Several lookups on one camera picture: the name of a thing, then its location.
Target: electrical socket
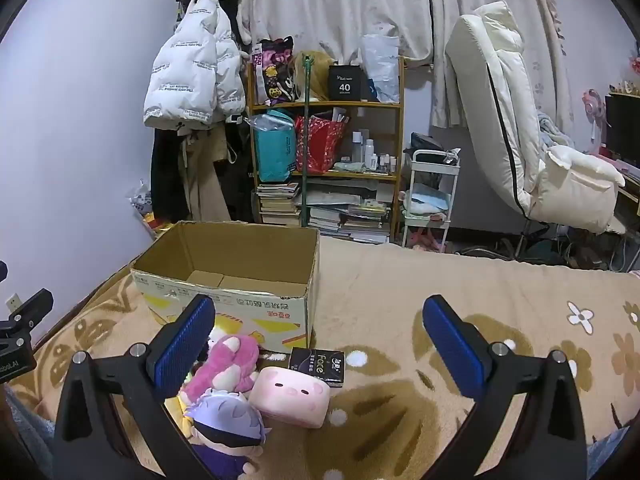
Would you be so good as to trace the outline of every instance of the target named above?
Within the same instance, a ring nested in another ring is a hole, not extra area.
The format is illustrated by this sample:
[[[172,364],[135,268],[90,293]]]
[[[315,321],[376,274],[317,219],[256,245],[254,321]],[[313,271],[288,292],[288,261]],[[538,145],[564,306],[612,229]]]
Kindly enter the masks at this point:
[[[20,297],[18,296],[17,292],[15,292],[12,297],[6,300],[6,306],[9,307],[9,310],[11,312],[15,312],[16,310],[18,310],[18,307],[20,307],[21,304],[22,301],[20,301]]]

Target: pig face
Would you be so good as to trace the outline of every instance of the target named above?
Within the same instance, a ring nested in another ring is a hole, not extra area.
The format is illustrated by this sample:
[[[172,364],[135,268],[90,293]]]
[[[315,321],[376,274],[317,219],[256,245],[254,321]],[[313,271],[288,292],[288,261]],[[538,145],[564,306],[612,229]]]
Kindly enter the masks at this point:
[[[263,414],[303,428],[320,428],[329,407],[329,386],[300,372],[269,367],[260,372],[249,396]]]

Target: blue gripper pad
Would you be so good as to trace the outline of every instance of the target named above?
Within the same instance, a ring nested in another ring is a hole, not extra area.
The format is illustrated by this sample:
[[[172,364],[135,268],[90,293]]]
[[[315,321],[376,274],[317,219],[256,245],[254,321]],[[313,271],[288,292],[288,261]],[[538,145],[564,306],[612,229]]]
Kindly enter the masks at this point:
[[[213,300],[198,294],[178,319],[162,327],[151,342],[146,359],[146,372],[153,382],[158,399],[169,399],[178,394],[187,373],[216,320]]]
[[[442,297],[428,298],[422,308],[424,329],[431,337],[460,393],[465,397],[478,400],[484,389],[484,367],[460,330],[447,315],[447,309],[454,316],[456,315]]]

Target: bed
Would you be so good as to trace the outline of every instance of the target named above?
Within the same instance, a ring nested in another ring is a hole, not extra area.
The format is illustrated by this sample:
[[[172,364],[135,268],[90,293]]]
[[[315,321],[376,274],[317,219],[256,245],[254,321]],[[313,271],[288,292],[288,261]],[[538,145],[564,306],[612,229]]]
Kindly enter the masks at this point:
[[[520,354],[560,348],[570,360],[588,440],[640,408],[640,280],[631,274],[419,253],[322,238],[316,347],[346,353],[320,430],[272,425],[257,480],[416,479],[464,421],[460,396],[419,312],[441,294],[488,341]],[[22,401],[55,419],[69,359],[122,354],[160,329],[128,269],[110,278],[37,352],[38,367],[13,381]],[[482,469],[497,463],[523,399],[512,404]],[[157,469],[130,416],[120,410],[141,462]]]

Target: red gift bag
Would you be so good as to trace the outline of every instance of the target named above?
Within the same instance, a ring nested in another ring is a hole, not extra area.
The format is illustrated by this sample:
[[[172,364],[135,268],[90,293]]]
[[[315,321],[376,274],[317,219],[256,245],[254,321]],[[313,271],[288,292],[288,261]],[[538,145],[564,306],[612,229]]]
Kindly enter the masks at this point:
[[[296,118],[296,169],[302,171],[305,118]],[[329,171],[335,163],[335,147],[344,135],[345,123],[329,121],[316,116],[309,118],[306,170],[310,174]]]

